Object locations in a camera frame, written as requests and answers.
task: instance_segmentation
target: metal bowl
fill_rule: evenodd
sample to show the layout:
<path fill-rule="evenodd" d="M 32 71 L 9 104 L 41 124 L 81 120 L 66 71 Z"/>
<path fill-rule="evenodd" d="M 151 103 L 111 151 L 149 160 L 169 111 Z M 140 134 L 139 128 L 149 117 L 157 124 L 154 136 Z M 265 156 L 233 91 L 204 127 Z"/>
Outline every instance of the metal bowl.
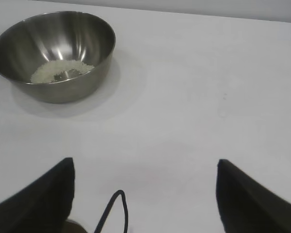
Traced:
<path fill-rule="evenodd" d="M 64 223 L 62 233 L 87 233 L 87 231 L 77 222 L 68 219 Z"/>
<path fill-rule="evenodd" d="M 113 29 L 94 15 L 62 11 L 34 16 L 0 36 L 0 75 L 40 101 L 79 100 L 106 76 L 114 46 Z M 53 83 L 32 83 L 32 74 L 51 60 L 77 60 L 94 68 L 82 75 L 66 72 Z"/>

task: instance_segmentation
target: rice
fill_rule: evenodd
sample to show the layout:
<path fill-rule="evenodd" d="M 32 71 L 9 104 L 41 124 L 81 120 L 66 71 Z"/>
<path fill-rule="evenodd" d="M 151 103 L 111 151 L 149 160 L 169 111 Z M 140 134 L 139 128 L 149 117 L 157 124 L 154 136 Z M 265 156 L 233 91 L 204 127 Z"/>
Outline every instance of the rice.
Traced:
<path fill-rule="evenodd" d="M 77 71 L 78 74 L 84 74 L 90 71 L 94 66 L 87 65 L 81 61 L 57 60 L 49 61 L 41 65 L 31 76 L 32 83 L 53 83 L 56 76 L 64 72 Z"/>

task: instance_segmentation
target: white wall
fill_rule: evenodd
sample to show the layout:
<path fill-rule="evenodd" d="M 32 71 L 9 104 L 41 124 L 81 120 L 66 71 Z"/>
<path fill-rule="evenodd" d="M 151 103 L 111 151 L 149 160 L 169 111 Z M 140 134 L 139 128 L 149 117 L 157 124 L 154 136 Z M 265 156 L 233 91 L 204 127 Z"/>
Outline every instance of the white wall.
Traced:
<path fill-rule="evenodd" d="M 54 0 L 146 10 L 291 22 L 291 0 Z"/>

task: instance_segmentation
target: table surface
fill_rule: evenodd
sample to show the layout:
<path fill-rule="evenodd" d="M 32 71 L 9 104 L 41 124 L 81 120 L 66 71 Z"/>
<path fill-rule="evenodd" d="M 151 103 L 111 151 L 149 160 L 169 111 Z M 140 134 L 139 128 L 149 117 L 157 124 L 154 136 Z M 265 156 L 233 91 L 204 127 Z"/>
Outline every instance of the table surface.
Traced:
<path fill-rule="evenodd" d="M 130 233 L 224 232 L 216 166 L 226 158 L 291 202 L 291 23 L 50 2 L 0 2 L 0 34 L 59 10 L 117 36 L 103 86 L 37 102 L 0 76 L 0 201 L 73 157 L 71 218 L 92 232 L 117 189 Z M 105 232 L 122 232 L 116 203 Z"/>

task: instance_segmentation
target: black cable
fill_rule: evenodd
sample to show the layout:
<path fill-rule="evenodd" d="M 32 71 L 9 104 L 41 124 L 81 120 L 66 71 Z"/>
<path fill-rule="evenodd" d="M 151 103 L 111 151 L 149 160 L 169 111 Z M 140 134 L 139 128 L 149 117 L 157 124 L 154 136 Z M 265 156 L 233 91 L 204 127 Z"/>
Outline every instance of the black cable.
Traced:
<path fill-rule="evenodd" d="M 124 224 L 124 233 L 127 233 L 128 230 L 128 209 L 127 209 L 127 203 L 126 203 L 126 197 L 125 197 L 125 193 L 123 190 L 118 190 L 116 193 L 114 193 L 105 209 L 105 211 L 103 212 L 99 223 L 96 226 L 96 229 L 94 231 L 94 233 L 100 233 L 103 225 L 105 224 L 107 217 L 113 207 L 113 204 L 115 203 L 115 200 L 117 199 L 118 196 L 122 196 L 122 202 L 123 202 L 123 208 L 124 208 L 124 216 L 125 216 L 125 224 Z"/>

